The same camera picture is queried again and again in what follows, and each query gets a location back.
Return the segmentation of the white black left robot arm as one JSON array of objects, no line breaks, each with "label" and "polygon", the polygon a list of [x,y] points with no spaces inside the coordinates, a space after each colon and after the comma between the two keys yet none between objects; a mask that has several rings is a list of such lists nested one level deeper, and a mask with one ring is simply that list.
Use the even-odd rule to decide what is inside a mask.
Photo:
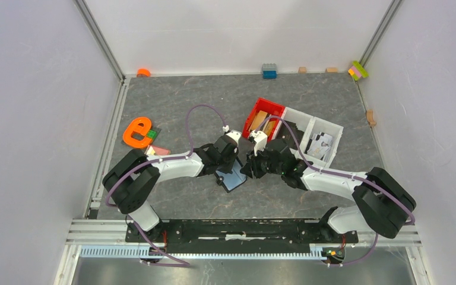
[{"label": "white black left robot arm", "polygon": [[229,131],[213,144],[195,148],[191,153],[148,156],[140,149],[127,153],[103,178],[106,198],[122,214],[129,215],[149,242],[163,234],[160,218],[147,201],[157,183],[176,178],[195,178],[216,172],[231,173],[239,154],[239,131]]}]

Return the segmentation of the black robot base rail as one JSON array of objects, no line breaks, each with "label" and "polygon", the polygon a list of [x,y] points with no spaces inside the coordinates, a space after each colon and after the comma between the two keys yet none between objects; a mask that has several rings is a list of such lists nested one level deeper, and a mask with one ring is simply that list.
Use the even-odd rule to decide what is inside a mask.
[{"label": "black robot base rail", "polygon": [[162,220],[147,231],[170,254],[298,254],[311,244],[357,243],[355,231],[339,234],[319,220]]}]

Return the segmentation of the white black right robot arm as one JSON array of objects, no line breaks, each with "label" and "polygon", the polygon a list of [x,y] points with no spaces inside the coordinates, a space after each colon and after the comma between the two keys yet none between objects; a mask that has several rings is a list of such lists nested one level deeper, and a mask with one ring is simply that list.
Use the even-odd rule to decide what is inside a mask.
[{"label": "white black right robot arm", "polygon": [[395,238],[401,228],[414,220],[415,199],[383,168],[369,172],[345,172],[317,167],[298,152],[292,152],[285,140],[272,140],[265,148],[250,151],[241,172],[259,179],[266,174],[279,175],[291,188],[319,191],[346,198],[351,207],[333,207],[319,226],[326,242],[335,242],[343,233],[372,230]]}]

